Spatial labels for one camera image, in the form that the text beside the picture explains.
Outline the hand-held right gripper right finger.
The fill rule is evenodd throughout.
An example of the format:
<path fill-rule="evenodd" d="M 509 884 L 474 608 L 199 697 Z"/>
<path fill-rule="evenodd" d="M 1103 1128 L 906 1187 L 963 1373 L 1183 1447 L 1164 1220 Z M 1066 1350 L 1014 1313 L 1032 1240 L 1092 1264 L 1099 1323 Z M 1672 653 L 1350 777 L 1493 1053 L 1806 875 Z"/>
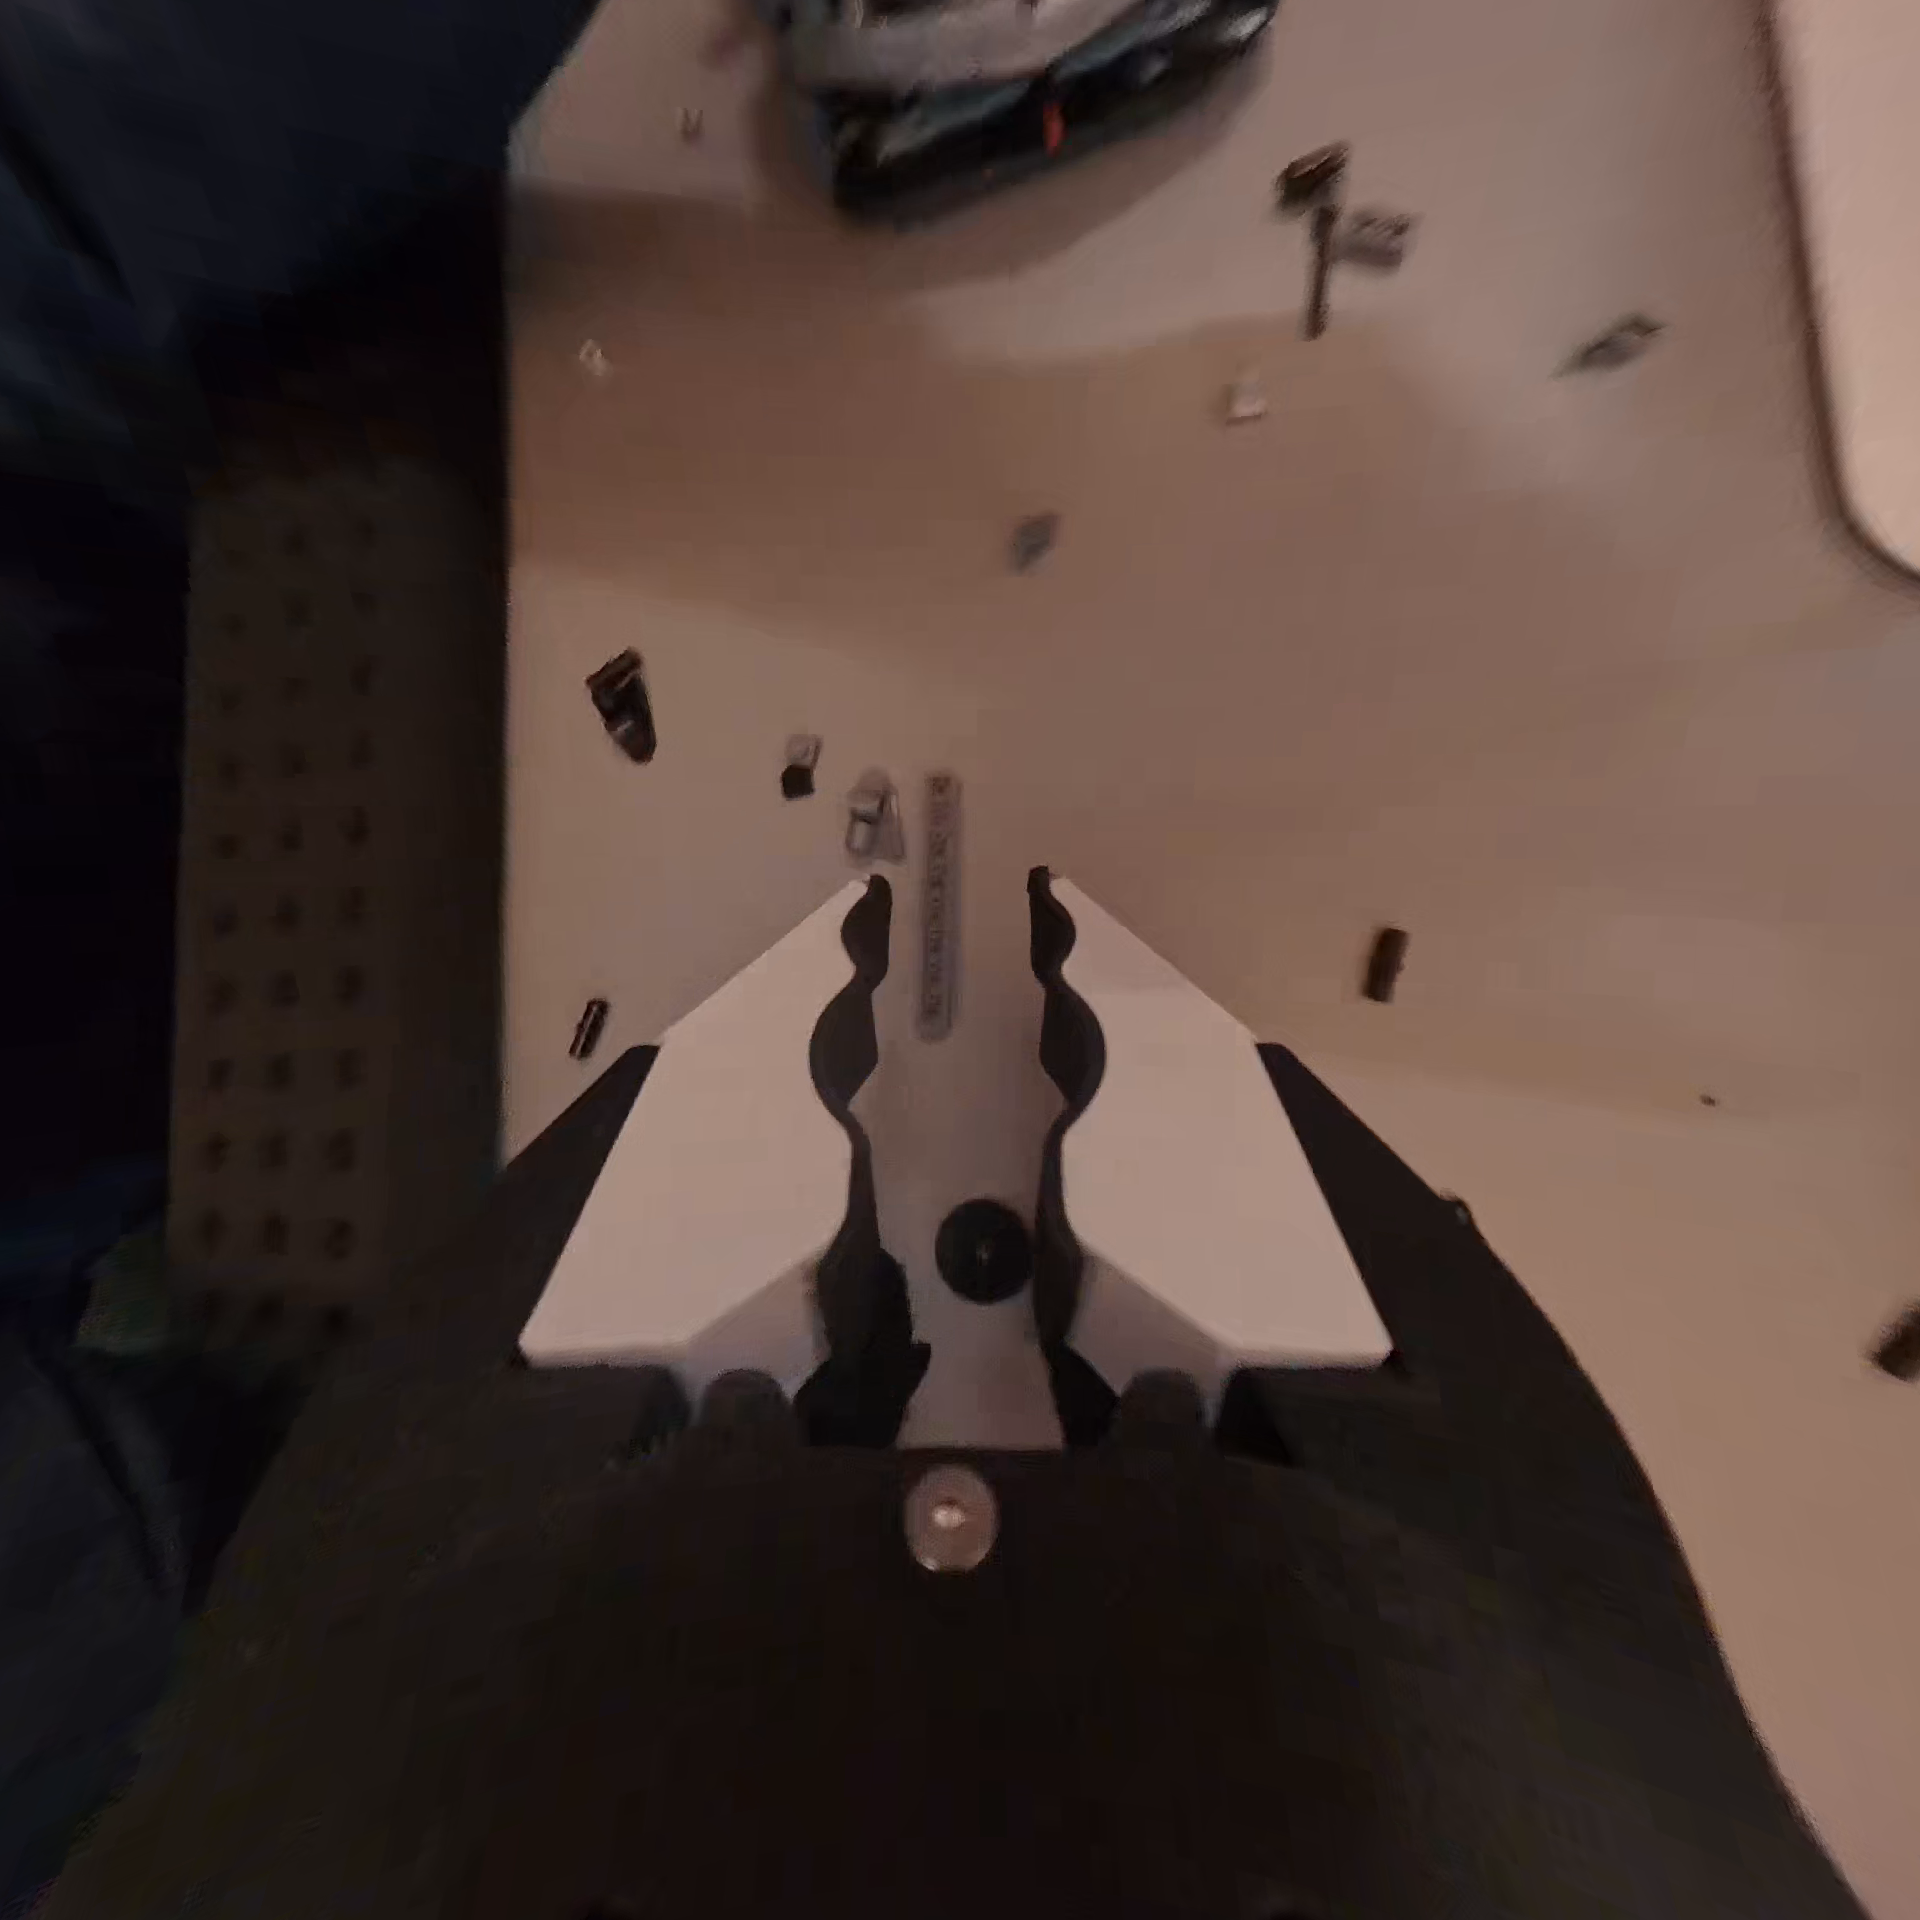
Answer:
<path fill-rule="evenodd" d="M 1390 1334 L 1234 1015 L 1052 868 L 1024 878 L 1042 994 L 1032 1313 L 1059 1430 L 1173 1375 L 1360 1375 Z"/>

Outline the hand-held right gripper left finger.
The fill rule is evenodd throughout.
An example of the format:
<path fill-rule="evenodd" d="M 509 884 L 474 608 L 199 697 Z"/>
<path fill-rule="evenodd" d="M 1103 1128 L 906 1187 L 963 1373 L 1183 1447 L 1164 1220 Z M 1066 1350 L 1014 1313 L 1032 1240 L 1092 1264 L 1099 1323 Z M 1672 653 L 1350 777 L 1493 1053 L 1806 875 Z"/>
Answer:
<path fill-rule="evenodd" d="M 876 1073 L 893 893 L 844 884 L 652 1053 L 517 1353 L 763 1375 L 806 1433 L 899 1433 L 922 1341 L 853 1114 Z"/>

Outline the dark lego car model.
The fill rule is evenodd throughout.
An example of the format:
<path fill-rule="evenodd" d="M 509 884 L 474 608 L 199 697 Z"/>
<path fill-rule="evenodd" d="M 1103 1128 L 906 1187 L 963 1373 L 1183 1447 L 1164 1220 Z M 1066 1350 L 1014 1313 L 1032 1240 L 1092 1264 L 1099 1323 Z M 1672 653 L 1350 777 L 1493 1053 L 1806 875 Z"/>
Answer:
<path fill-rule="evenodd" d="M 760 3 L 849 221 L 910 221 L 1189 110 L 1277 3 Z"/>

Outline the black lego disc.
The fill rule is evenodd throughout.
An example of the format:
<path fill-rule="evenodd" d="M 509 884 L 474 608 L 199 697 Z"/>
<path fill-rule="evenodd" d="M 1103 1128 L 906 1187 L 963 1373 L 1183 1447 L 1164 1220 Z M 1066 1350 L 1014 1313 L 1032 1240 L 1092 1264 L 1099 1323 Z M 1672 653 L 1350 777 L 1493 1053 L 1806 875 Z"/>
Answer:
<path fill-rule="evenodd" d="M 1034 1275 L 1024 1220 L 996 1198 L 967 1198 L 939 1220 L 933 1267 L 954 1297 L 972 1305 L 1007 1304 Z"/>

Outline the long grey studded lego plate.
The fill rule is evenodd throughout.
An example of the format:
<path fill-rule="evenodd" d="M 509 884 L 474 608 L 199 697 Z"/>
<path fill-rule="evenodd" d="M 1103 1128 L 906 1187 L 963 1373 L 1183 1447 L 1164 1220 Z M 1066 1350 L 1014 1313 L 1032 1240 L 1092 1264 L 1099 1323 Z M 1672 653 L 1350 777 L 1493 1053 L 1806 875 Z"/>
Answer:
<path fill-rule="evenodd" d="M 956 1020 L 956 955 L 963 908 L 956 884 L 963 875 L 963 783 L 954 771 L 924 775 L 922 790 L 922 908 L 919 908 L 919 974 L 916 1038 L 947 1041 Z"/>

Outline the black lego beam blue pins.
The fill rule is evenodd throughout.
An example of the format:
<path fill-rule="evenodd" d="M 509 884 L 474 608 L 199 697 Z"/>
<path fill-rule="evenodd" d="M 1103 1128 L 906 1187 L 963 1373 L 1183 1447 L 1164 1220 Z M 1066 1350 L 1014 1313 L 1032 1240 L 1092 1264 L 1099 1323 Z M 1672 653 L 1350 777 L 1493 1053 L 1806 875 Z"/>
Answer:
<path fill-rule="evenodd" d="M 652 763 L 660 751 L 653 703 L 646 663 L 636 650 L 623 650 L 584 677 L 587 703 L 612 745 L 632 763 Z"/>

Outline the black lego axle connector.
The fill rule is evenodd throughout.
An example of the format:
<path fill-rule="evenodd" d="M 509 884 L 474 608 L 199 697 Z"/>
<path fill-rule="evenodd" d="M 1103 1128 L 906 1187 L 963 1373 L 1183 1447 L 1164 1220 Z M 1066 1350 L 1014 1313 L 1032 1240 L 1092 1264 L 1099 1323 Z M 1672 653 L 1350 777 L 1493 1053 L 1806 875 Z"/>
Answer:
<path fill-rule="evenodd" d="M 1329 330 L 1334 241 L 1347 163 L 1350 145 L 1344 140 L 1334 140 L 1289 161 L 1273 181 L 1277 215 L 1304 227 L 1307 270 L 1303 298 L 1303 341 L 1307 343 L 1320 341 Z"/>

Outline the black dimpled fabric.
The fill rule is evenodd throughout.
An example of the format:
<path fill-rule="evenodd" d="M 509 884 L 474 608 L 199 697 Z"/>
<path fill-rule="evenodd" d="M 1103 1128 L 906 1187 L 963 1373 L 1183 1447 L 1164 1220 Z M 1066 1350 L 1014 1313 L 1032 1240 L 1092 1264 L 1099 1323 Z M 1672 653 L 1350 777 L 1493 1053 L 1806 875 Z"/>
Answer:
<path fill-rule="evenodd" d="M 490 520 L 422 457 L 249 468 L 187 567 L 167 1281 L 342 1334 L 494 1168 Z"/>

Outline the white book stand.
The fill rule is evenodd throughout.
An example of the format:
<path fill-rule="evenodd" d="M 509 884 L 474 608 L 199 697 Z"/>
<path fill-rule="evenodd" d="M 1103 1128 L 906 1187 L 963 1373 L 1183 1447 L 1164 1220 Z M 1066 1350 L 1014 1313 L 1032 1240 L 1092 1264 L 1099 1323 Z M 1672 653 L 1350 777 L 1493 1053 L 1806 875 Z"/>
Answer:
<path fill-rule="evenodd" d="M 1917 575 L 1917 5 L 1770 3 L 1844 520 Z"/>

